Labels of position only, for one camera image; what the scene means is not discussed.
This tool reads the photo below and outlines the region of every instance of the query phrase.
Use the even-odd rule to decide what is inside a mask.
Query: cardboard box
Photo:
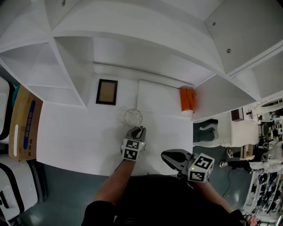
[[[18,160],[36,158],[38,123],[43,101],[21,86],[13,109],[9,156]]]

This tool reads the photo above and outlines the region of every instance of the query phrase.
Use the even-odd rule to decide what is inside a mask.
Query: shoe
[[[234,156],[233,156],[234,152],[232,152],[231,149],[227,148],[226,153],[227,153],[229,158],[234,158]]]
[[[226,166],[228,166],[228,162],[226,162],[226,161],[222,161],[222,162],[220,162],[219,163],[219,167],[226,167]]]

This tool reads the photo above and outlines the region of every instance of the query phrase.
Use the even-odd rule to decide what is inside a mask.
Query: black picture frame
[[[104,83],[114,83],[115,84],[113,102],[99,101],[102,82],[104,82]],[[96,104],[116,105],[117,87],[118,87],[118,81],[107,80],[107,79],[99,79],[97,96],[96,96]]]

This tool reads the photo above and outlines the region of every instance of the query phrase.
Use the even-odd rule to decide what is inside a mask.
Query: white cabinet
[[[277,0],[14,1],[0,63],[47,102],[87,107],[97,74],[115,75],[196,89],[201,120],[283,90]]]
[[[283,7],[278,0],[225,0],[205,24],[225,73],[233,75],[283,45]]]

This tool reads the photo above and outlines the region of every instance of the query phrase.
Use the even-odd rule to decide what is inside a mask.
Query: wire
[[[229,173],[228,173],[228,180],[229,180],[229,185],[228,185],[228,188],[226,189],[226,191],[224,192],[224,194],[222,195],[222,197],[224,197],[224,195],[227,193],[227,191],[229,190],[230,186],[231,186],[231,180],[230,180],[230,172],[232,171],[233,169],[230,169]]]
[[[230,175],[230,172],[233,171],[233,170],[239,171],[239,172],[241,172],[241,173],[249,173],[249,172],[246,172],[246,171],[240,171],[240,170],[238,170],[238,169],[236,169],[236,168],[230,169],[230,171],[228,172],[228,176],[227,176],[227,177],[228,177],[228,181],[229,181],[229,185],[228,185],[228,188],[226,189],[226,191],[224,192],[224,194],[222,195],[222,198],[224,198],[224,195],[227,193],[227,191],[229,190],[229,188],[230,188],[230,186],[231,186],[231,180],[230,180],[229,175]]]
[[[275,143],[272,147],[274,147],[276,144],[278,144],[279,142],[281,142],[281,141],[278,141],[277,143]]]

